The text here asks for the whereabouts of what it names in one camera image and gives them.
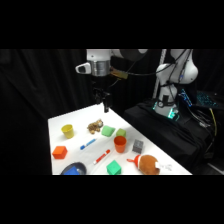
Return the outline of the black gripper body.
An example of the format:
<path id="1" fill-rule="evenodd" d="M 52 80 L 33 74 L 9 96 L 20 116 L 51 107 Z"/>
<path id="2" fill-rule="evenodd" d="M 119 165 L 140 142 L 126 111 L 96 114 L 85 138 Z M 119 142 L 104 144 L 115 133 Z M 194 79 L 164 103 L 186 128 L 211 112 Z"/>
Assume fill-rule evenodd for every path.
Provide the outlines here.
<path id="1" fill-rule="evenodd" d="M 93 84 L 93 95 L 97 104 L 100 104 L 105 95 L 108 93 L 109 89 L 109 78 L 107 76 L 104 77 L 92 77 Z"/>

